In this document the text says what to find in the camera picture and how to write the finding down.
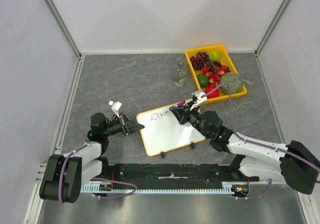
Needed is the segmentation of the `magenta marker cap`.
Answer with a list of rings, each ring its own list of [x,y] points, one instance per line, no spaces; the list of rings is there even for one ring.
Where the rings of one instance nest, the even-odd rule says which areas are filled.
[[[181,107],[181,106],[184,106],[185,103],[186,103],[185,100],[183,100],[183,101],[177,103],[176,106],[177,106],[177,107]]]

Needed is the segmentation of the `yellow framed whiteboard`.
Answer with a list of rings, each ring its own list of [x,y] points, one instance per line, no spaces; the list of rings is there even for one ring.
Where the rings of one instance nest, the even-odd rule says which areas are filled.
[[[141,112],[136,116],[137,122],[144,125],[140,134],[145,152],[150,157],[205,140],[191,124],[180,125],[171,112],[162,115],[174,105]]]

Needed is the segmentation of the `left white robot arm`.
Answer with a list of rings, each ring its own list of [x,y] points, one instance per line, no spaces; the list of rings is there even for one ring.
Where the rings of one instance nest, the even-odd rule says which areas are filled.
[[[122,133],[128,136],[145,126],[120,113],[111,121],[103,113],[90,118],[90,130],[83,145],[67,154],[49,157],[39,190],[42,200],[74,203],[81,188],[91,179],[106,180],[110,175],[108,161],[102,155],[109,145],[109,137]]]

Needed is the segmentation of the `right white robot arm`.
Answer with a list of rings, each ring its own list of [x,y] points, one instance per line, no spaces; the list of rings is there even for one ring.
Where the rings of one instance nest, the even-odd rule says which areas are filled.
[[[292,189],[310,195],[318,182],[319,160],[299,141],[289,144],[250,139],[223,125],[214,111],[203,114],[198,108],[172,106],[169,111],[179,124],[190,124],[219,152],[235,154],[229,175],[235,181],[244,177],[258,177],[284,181]]]

